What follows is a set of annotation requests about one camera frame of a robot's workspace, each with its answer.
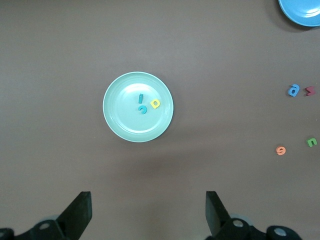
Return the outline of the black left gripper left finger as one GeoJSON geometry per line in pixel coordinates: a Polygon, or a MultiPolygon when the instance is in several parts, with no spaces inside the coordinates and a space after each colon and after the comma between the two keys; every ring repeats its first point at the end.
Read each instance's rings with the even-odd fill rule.
{"type": "Polygon", "coordinates": [[[0,228],[0,240],[79,240],[91,219],[92,195],[82,191],[57,219],[41,221],[19,235],[11,228],[0,228]]]}

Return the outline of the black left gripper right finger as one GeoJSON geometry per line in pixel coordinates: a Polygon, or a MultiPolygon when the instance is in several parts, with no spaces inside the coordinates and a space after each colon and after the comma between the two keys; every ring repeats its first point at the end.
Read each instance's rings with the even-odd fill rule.
{"type": "Polygon", "coordinates": [[[211,232],[206,240],[300,240],[288,227],[271,225],[262,232],[243,219],[231,217],[215,191],[206,192],[206,221],[211,232]]]}

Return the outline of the green round plate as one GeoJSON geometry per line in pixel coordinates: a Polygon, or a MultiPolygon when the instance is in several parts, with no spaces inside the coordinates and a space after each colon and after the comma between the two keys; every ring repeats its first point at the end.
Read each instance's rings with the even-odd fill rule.
{"type": "Polygon", "coordinates": [[[174,115],[174,101],[168,87],[156,76],[141,71],[116,78],[107,88],[102,110],[109,128],[120,138],[134,143],[152,141],[169,127],[174,115]],[[139,95],[143,94],[142,104],[139,95]],[[153,109],[150,102],[160,100],[153,109]],[[138,107],[147,107],[141,114],[138,107]]]}

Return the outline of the blue letter a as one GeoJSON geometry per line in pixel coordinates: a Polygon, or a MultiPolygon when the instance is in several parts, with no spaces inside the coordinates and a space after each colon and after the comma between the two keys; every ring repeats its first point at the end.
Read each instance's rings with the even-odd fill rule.
{"type": "Polygon", "coordinates": [[[300,86],[298,84],[292,84],[287,91],[290,97],[296,97],[300,91],[300,86]]]}

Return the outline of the brown table cover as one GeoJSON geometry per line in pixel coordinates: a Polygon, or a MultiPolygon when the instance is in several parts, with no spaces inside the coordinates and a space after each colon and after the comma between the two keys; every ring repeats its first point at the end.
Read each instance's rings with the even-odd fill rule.
{"type": "Polygon", "coordinates": [[[90,191],[81,240],[204,240],[216,191],[261,231],[320,240],[312,137],[320,27],[293,23],[278,0],[0,0],[0,228],[23,233],[90,191]],[[103,116],[108,86],[133,71],[174,101],[145,143],[103,116]]]}

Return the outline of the blue round plate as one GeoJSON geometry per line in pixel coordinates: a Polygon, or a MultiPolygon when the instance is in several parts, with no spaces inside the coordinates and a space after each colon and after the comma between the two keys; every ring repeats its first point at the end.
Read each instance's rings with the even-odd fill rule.
{"type": "Polygon", "coordinates": [[[320,27],[320,0],[278,0],[282,12],[304,27],[320,27]]]}

